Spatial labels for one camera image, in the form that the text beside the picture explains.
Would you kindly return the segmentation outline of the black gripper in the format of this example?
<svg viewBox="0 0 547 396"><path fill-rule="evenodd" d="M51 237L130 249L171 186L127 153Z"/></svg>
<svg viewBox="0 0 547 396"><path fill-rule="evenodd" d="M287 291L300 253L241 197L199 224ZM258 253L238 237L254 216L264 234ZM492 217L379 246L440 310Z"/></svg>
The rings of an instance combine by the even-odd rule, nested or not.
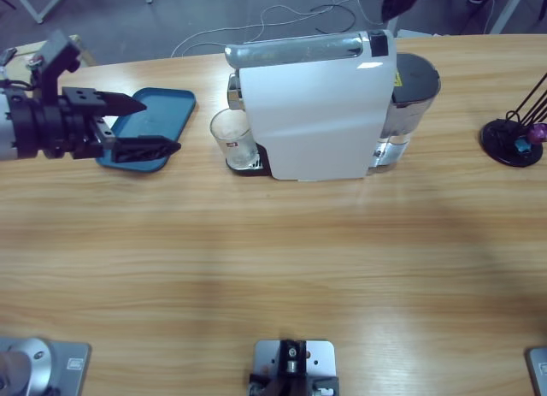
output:
<svg viewBox="0 0 547 396"><path fill-rule="evenodd" d="M98 158L113 144L105 116L132 115L147 107L118 92L64 87L62 95L45 103L18 87L9 89L9 158L49 159L70 154L74 159ZM117 138L111 150L114 163L137 163L170 157L181 144L164 136Z"/></svg>

